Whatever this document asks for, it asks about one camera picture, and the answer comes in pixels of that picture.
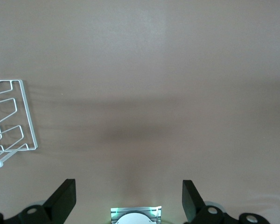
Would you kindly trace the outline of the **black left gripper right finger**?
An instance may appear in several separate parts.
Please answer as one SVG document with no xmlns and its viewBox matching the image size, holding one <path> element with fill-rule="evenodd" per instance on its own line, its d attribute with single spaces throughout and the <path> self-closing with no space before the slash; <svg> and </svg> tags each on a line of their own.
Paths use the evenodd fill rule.
<svg viewBox="0 0 280 224">
<path fill-rule="evenodd" d="M 237 219 L 213 202 L 205 202 L 191 180 L 182 181 L 182 206 L 188 224 L 269 224 L 261 215 L 242 213 Z"/>
</svg>

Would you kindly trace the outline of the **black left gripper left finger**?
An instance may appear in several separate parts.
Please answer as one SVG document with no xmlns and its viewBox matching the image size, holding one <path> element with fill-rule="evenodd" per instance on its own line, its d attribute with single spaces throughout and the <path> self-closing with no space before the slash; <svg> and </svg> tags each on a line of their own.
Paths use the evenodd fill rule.
<svg viewBox="0 0 280 224">
<path fill-rule="evenodd" d="M 76 205 L 76 180 L 66 179 L 42 205 L 31 205 L 0 224 L 63 224 Z"/>
</svg>

